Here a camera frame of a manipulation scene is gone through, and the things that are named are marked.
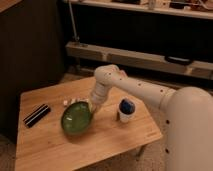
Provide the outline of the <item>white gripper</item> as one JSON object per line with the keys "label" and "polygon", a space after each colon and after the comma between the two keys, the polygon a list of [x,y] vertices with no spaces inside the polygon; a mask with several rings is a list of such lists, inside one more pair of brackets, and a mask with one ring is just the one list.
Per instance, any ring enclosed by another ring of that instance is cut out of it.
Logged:
{"label": "white gripper", "polygon": [[93,90],[89,97],[89,109],[92,113],[96,113],[102,106],[102,104],[107,100],[107,91],[97,91]]}

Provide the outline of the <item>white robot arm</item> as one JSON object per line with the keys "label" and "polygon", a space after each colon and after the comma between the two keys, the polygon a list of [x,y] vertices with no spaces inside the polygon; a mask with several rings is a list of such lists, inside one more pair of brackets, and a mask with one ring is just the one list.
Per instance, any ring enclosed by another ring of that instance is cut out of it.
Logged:
{"label": "white robot arm", "polygon": [[213,171],[213,96],[197,87],[178,90],[130,78],[116,65],[95,69],[90,95],[92,110],[117,87],[163,111],[166,131],[166,171]]}

